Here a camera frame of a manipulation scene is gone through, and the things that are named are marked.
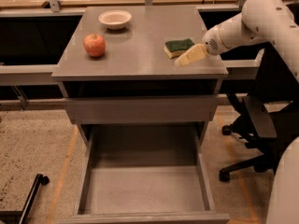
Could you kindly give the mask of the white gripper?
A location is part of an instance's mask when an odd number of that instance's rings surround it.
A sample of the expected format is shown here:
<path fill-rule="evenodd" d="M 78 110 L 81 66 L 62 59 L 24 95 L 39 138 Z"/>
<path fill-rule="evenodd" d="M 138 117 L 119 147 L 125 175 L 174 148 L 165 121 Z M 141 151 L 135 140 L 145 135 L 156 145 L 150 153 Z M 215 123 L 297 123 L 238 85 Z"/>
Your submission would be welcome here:
<path fill-rule="evenodd" d="M 200 61 L 210 55 L 220 55 L 229 49 L 224 45 L 221 39 L 220 29 L 213 27 L 209 29 L 202 37 L 203 44 L 195 44 L 175 60 L 175 66 L 186 66 L 190 63 Z"/>

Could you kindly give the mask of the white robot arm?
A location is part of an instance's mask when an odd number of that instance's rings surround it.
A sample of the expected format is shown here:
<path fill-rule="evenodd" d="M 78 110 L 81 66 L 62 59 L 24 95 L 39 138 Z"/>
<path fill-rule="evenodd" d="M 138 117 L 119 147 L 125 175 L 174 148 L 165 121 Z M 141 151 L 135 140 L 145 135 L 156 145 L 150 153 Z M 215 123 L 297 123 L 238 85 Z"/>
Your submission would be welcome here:
<path fill-rule="evenodd" d="M 221 181 L 250 166 L 257 172 L 274 172 L 265 224 L 299 224 L 298 39 L 296 16 L 282 0 L 247 0 L 239 14 L 209 29 L 200 44 L 176 59 L 176 66 L 185 66 L 208 54 L 270 44 L 263 53 L 253 90 L 241 102 L 230 97 L 240 117 L 228 126 L 247 140 L 246 147 L 263 154 L 219 172 Z"/>

